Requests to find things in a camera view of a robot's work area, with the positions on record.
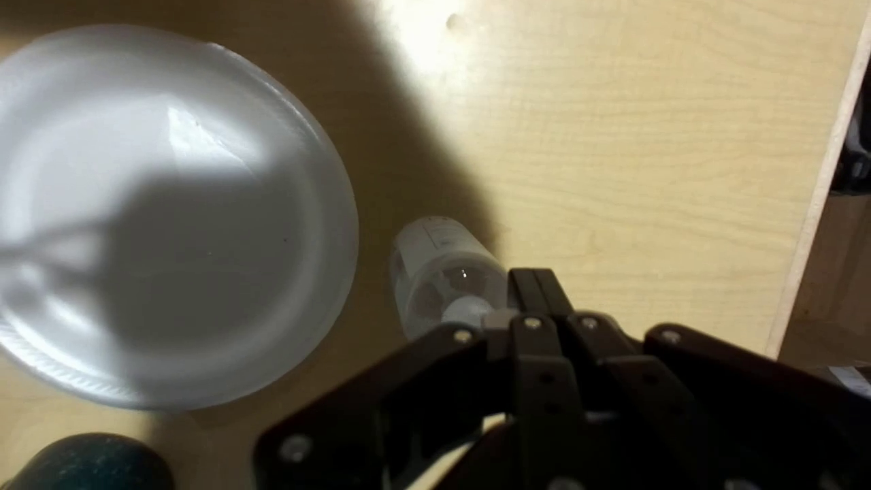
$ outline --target wooden table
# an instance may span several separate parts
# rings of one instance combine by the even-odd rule
[[[553,267],[631,335],[683,323],[775,354],[868,59],[871,0],[0,0],[0,56],[88,23],[219,42],[285,83],[346,159],[360,275],[276,387],[195,414],[116,412],[0,361],[0,479],[43,444],[129,434],[182,489],[246,489],[276,419],[398,350],[387,253],[455,215]]]

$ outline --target paper plate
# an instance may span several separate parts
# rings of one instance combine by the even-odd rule
[[[318,122],[240,56],[144,27],[0,67],[0,346],[77,395],[199,408],[336,324],[356,208]]]

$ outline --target dark green object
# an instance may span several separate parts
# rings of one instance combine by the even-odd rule
[[[175,490],[171,471],[149,446],[88,434],[42,451],[8,490]]]

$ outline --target screw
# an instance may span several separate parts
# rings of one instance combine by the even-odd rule
[[[680,344],[680,335],[679,335],[676,329],[664,329],[662,339],[664,339],[668,344]]]
[[[542,323],[530,317],[530,320],[522,323],[522,328],[542,329]]]
[[[579,320],[582,328],[597,329],[598,323],[593,317]]]
[[[472,344],[472,333],[468,333],[468,329],[457,329],[457,333],[455,333],[455,342],[457,342],[457,344]]]
[[[748,479],[726,479],[725,490],[760,490],[760,489]]]
[[[555,479],[551,479],[547,490],[582,490],[582,486],[568,476],[555,476]]]
[[[277,451],[281,460],[285,463],[302,463],[308,452],[311,452],[311,440],[302,434],[288,436]]]

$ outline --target small glass bottle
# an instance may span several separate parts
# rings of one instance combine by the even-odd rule
[[[429,215],[394,238],[390,278],[408,342],[439,324],[483,328],[507,306],[507,272],[457,220]]]

